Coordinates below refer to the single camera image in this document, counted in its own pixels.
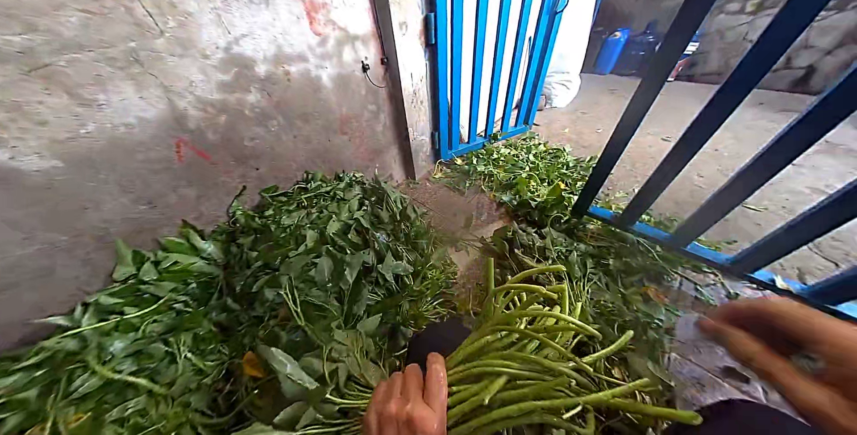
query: wire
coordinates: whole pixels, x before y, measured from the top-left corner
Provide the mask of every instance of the wire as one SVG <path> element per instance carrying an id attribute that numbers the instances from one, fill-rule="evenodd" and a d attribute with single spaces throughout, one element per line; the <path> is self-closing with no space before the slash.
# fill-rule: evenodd
<path id="1" fill-rule="evenodd" d="M 369 80 L 372 85 L 375 85 L 378 88 L 387 88 L 387 85 L 378 85 L 377 83 L 373 82 L 370 78 L 370 72 L 363 72 L 363 74 L 366 76 L 366 79 Z"/>
<path id="2" fill-rule="evenodd" d="M 563 11 L 566 11 L 566 7 L 568 6 L 568 3 L 569 3 L 569 0 L 566 0 L 566 4 L 562 5 L 562 9 L 560 11 L 557 11 L 556 13 L 559 14 L 559 13 L 562 13 Z"/>

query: concrete wall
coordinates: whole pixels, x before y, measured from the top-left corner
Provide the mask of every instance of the concrete wall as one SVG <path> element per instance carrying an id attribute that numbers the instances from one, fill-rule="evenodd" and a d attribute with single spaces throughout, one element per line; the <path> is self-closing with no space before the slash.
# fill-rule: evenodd
<path id="1" fill-rule="evenodd" d="M 0 17 L 0 348 L 104 286 L 114 238 L 211 226 L 242 184 L 304 169 L 404 176 L 404 124 L 360 69 L 383 81 L 370 0 L 0 0 Z"/>
<path id="2" fill-rule="evenodd" d="M 389 0 L 395 29 L 396 51 L 402 78 L 404 108 L 416 176 L 434 167 L 431 133 L 435 130 L 429 69 L 429 49 L 425 45 L 425 0 Z M 571 12 L 564 17 L 572 17 Z"/>
<path id="3" fill-rule="evenodd" d="M 595 28 L 635 30 L 657 20 L 666 32 L 684 0 L 603 0 Z M 699 51 L 680 79 L 720 83 L 732 71 L 786 0 L 717 0 L 702 27 Z M 597 54 L 593 42 L 588 63 Z M 819 93 L 857 59 L 857 0 L 834 0 L 792 46 L 760 87 Z"/>

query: bundle of greens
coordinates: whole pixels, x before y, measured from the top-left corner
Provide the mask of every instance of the bundle of greens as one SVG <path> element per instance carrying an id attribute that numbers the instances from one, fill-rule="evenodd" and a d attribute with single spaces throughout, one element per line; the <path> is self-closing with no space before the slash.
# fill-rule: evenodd
<path id="1" fill-rule="evenodd" d="M 634 371 L 661 373 L 670 328 L 679 314 L 661 290 L 685 278 L 684 270 L 711 270 L 600 221 L 573 216 L 574 200 L 594 165 L 593 157 L 575 157 L 563 146 L 526 134 L 455 159 L 436 169 L 434 177 L 459 190 L 479 186 L 508 206 L 514 222 L 494 233 L 483 246 L 487 252 L 507 272 L 527 269 L 533 262 L 565 266 L 569 279 L 589 286 L 593 316 L 608 340 L 634 331 L 637 350 L 628 355 Z M 619 210 L 619 199 L 618 193 L 602 195 L 598 204 Z M 676 222 L 649 213 L 640 221 L 668 231 Z M 553 276 L 539 278 L 548 284 L 557 281 Z M 710 298 L 705 290 L 699 294 Z"/>
<path id="2" fill-rule="evenodd" d="M 495 287 L 494 259 L 477 329 L 446 358 L 450 435 L 489 435 L 547 425 L 580 435 L 602 432 L 616 413 L 648 425 L 652 418 L 697 425 L 693 412 L 661 408 L 646 395 L 648 378 L 616 379 L 611 365 L 633 331 L 607 343 L 591 318 L 585 289 L 542 287 L 532 276 L 563 274 L 562 265 L 530 268 Z"/>
<path id="3" fill-rule="evenodd" d="M 456 270 L 378 180 L 308 173 L 260 194 L 208 236 L 183 223 L 155 251 L 118 242 L 115 284 L 0 358 L 0 433 L 354 429 L 348 397 L 449 312 Z"/>

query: gate hinge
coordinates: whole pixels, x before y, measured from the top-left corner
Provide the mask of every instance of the gate hinge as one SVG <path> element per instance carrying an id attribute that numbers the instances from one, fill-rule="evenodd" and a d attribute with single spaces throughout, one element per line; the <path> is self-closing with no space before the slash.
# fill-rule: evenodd
<path id="1" fill-rule="evenodd" d="M 426 45 L 434 45 L 437 38 L 434 33 L 434 13 L 426 13 Z"/>

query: hand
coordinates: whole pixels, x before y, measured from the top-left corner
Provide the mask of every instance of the hand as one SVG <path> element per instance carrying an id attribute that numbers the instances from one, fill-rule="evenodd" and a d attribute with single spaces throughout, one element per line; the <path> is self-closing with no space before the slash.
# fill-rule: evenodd
<path id="1" fill-rule="evenodd" d="M 786 298 L 717 308 L 699 329 L 786 397 L 829 435 L 857 434 L 857 326 Z M 808 373 L 789 361 L 809 353 L 823 366 Z"/>
<path id="2" fill-rule="evenodd" d="M 445 435 L 446 365 L 438 353 L 380 382 L 363 417 L 363 435 Z"/>

